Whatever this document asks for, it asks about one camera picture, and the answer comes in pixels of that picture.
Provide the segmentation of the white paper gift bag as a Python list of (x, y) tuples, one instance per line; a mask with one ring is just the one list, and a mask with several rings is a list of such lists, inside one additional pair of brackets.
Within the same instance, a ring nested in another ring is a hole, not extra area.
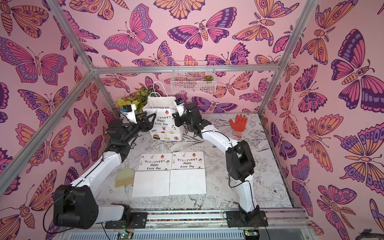
[(164, 143), (156, 141), (151, 153), (142, 154), (133, 183), (133, 198), (167, 197), (170, 195), (172, 154), (164, 151)]

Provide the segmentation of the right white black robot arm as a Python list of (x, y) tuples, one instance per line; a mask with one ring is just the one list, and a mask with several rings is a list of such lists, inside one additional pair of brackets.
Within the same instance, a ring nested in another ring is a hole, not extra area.
[(200, 137), (221, 150), (226, 157), (226, 169), (229, 179), (235, 184), (229, 184), (240, 198), (239, 212), (243, 224), (249, 224), (259, 217), (260, 207), (255, 199), (253, 175), (255, 160), (246, 141), (234, 140), (209, 121), (203, 119), (197, 103), (184, 103), (180, 98), (174, 101), (177, 112), (172, 114), (177, 127), (186, 126), (189, 132)]

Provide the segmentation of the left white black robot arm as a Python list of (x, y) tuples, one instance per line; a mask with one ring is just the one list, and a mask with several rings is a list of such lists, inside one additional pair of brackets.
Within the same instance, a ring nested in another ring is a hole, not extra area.
[(132, 222), (131, 208), (124, 204), (99, 205), (96, 192), (107, 176), (128, 156), (131, 144), (139, 133), (150, 131), (156, 114), (132, 114), (135, 122), (116, 119), (109, 124), (106, 134), (110, 144), (96, 163), (69, 185), (59, 186), (54, 193), (53, 223), (69, 229), (89, 229), (95, 224)]

